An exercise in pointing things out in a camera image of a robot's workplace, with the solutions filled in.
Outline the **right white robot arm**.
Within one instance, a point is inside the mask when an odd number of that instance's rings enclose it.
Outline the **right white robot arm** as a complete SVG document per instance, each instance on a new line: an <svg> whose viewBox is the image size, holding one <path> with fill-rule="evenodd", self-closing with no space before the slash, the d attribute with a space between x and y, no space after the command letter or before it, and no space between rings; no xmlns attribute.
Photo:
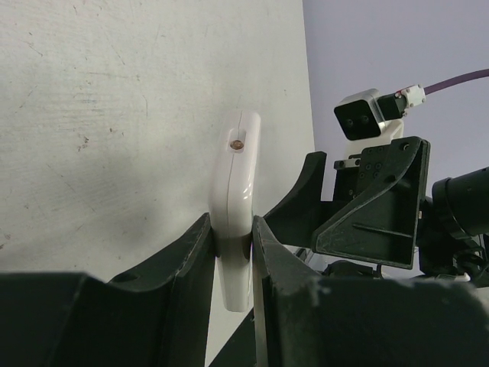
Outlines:
<svg viewBox="0 0 489 367"><path fill-rule="evenodd" d="M428 185L429 155L418 137L357 148L335 162L333 197L324 201L326 155L308 154L266 222L285 245L487 287L488 170Z"/></svg>

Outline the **white red remote control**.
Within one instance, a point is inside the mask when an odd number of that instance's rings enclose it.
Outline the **white red remote control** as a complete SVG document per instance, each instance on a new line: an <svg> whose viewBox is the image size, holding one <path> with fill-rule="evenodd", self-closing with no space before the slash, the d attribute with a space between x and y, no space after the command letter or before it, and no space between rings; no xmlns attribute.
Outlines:
<svg viewBox="0 0 489 367"><path fill-rule="evenodd" d="M251 227L261 117L235 110L224 118L209 191L209 216L223 304L245 312L251 288Z"/></svg>

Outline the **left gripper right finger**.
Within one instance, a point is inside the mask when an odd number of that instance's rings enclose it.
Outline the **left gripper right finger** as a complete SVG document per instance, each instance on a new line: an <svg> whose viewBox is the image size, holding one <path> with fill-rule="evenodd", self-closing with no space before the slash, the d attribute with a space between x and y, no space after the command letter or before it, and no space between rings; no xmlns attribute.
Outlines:
<svg viewBox="0 0 489 367"><path fill-rule="evenodd" d="M254 219L259 366L486 366L488 305L470 284L327 278Z"/></svg>

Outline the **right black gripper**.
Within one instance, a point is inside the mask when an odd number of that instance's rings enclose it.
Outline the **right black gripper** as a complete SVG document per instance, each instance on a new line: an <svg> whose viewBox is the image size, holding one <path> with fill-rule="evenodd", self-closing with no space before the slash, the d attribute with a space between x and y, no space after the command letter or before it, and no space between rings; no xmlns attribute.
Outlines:
<svg viewBox="0 0 489 367"><path fill-rule="evenodd" d="M313 251L411 269L429 153L428 141L408 137L336 161L332 205L343 207L313 232ZM296 183L264 217L271 229L318 226L326 158L306 155Z"/></svg>

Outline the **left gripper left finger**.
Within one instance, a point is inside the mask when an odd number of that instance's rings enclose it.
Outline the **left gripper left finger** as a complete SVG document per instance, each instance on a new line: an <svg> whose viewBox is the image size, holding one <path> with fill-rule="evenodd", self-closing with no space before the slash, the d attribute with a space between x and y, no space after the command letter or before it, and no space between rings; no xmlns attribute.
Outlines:
<svg viewBox="0 0 489 367"><path fill-rule="evenodd" d="M3 366L202 366L214 255L209 215L103 282L84 273L1 276Z"/></svg>

